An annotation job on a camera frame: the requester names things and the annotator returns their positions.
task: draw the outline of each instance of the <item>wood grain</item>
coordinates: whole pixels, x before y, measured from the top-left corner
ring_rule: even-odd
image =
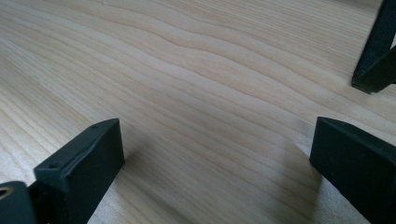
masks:
[[[317,116],[396,145],[349,86],[379,0],[1,0],[0,181],[120,118],[90,223],[367,223],[313,169]]]

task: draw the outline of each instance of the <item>screw hole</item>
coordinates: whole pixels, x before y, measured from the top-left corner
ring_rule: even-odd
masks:
[[[0,188],[0,200],[6,198],[9,194],[12,193],[12,191],[14,191],[14,188],[12,187]]]
[[[54,169],[59,167],[61,164],[59,162],[53,162],[49,165],[49,168]]]

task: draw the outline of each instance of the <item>black plastic leg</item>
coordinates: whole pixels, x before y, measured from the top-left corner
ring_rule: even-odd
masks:
[[[356,66],[352,86],[367,93],[379,92],[396,81],[396,0],[383,0],[372,31]]]
[[[0,223],[87,223],[123,164],[119,120],[94,124],[41,162],[29,188],[0,185]]]
[[[309,160],[371,223],[395,223],[396,147],[351,124],[318,118]]]

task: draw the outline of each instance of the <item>wooden surface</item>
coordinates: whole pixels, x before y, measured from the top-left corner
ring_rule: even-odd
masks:
[[[379,0],[0,0],[0,181],[120,118],[90,223],[367,223],[313,169],[317,116],[396,145],[349,86]]]

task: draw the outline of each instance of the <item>black plastic part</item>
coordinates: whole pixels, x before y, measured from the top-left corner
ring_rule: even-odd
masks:
[[[12,181],[0,185],[0,223],[37,223],[28,189],[23,182]]]
[[[94,124],[41,162],[29,188],[1,185],[0,223],[87,223],[123,164],[120,121]]]
[[[53,197],[54,223],[87,223],[124,164],[120,122],[92,125],[35,168],[37,182],[62,194]]]
[[[351,124],[318,118],[309,160],[371,223],[395,223],[396,147]]]
[[[379,92],[396,81],[396,0],[383,0],[352,78],[352,86],[367,93]]]

